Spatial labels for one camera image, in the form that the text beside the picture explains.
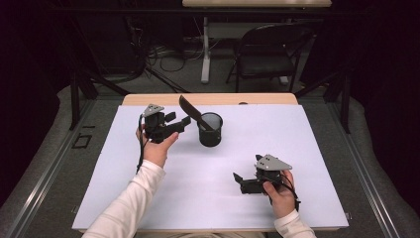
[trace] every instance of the white table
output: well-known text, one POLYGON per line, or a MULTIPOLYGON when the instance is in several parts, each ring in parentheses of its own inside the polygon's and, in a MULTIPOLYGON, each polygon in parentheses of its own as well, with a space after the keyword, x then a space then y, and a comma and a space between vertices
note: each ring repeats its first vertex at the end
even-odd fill
MULTIPOLYGON (((87 229, 134 176, 140 153, 134 132, 146 106, 153 103, 164 106, 165 113, 175 111, 173 122, 177 122, 186 116, 176 105, 178 97, 126 97, 73 229, 87 229)), ((293 166, 296 192, 302 200, 300 214, 311 227, 338 229, 349 225, 306 115, 293 94, 206 93, 184 97, 202 113, 212 111, 222 116, 222 142, 214 148, 203 147, 195 121, 185 128, 170 148, 166 177, 139 232, 274 231, 268 198, 241 194, 233 177, 237 173, 254 179, 256 154, 272 154, 293 166)))
MULTIPOLYGON (((330 7, 331 0, 183 0, 184 7, 211 8, 211 7, 247 7, 247 8, 320 8, 330 7)), ((252 24, 214 24, 214 30, 210 31, 208 18, 204 17, 203 39, 204 39, 204 60, 201 72, 201 82, 209 82, 210 73, 210 51, 209 38, 240 38, 247 30, 257 27, 262 23, 252 24)))

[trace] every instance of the cup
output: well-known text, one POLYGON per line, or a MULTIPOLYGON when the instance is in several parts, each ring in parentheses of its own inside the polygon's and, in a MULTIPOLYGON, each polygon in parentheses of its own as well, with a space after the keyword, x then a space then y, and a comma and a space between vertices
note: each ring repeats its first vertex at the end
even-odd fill
POLYGON ((214 112, 206 112, 201 115, 201 118, 213 128, 213 131, 206 131, 206 129, 197 122, 198 136, 201 145, 205 147, 215 147, 219 145, 220 141, 222 141, 222 117, 214 112))

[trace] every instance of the hand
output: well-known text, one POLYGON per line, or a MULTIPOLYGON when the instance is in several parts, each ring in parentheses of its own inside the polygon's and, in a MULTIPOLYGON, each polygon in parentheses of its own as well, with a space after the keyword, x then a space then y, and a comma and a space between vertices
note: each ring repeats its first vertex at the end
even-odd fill
MULTIPOLYGON (((140 141, 140 131, 137 128, 136 131, 137 139, 140 141)), ((164 139, 161 143, 156 144, 148 141, 145 133, 143 133, 143 145, 145 145, 144 158, 155 165, 163 168, 167 158, 167 151, 169 147, 178 139, 179 133, 174 132, 168 138, 164 139)))
MULTIPOLYGON (((283 178, 283 182, 290 187, 294 187, 293 175, 291 172, 282 171, 281 173, 287 178, 283 178)), ((295 199, 293 193, 289 189, 281 186, 279 190, 276 190, 269 181, 264 182, 262 186, 272 200, 272 210, 274 211, 276 218, 284 217, 294 210, 295 199)))

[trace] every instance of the forearm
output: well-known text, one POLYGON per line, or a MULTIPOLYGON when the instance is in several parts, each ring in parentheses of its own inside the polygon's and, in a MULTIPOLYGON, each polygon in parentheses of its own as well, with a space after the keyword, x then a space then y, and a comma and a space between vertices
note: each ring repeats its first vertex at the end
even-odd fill
POLYGON ((83 237, 133 237, 163 177, 162 168, 144 161, 127 188, 96 218, 83 237))
POLYGON ((300 220, 299 213, 293 210, 285 217, 274 221, 275 229, 283 238, 313 238, 314 231, 300 220))

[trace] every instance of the white table surface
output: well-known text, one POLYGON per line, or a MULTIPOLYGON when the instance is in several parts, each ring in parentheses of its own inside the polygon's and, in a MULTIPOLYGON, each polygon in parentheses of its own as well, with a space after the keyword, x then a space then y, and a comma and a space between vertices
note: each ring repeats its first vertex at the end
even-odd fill
MULTIPOLYGON (((85 230, 135 175, 135 136, 145 106, 120 106, 98 159, 73 229, 85 230)), ((163 112, 185 113, 178 106, 163 112)), ((255 155, 272 154, 293 166, 302 219, 315 229, 349 226, 322 155, 300 105, 197 106, 222 116, 222 142, 198 141, 196 122, 170 148, 166 176, 140 231, 272 231, 272 209, 262 194, 241 194, 233 173, 254 179, 255 155)))

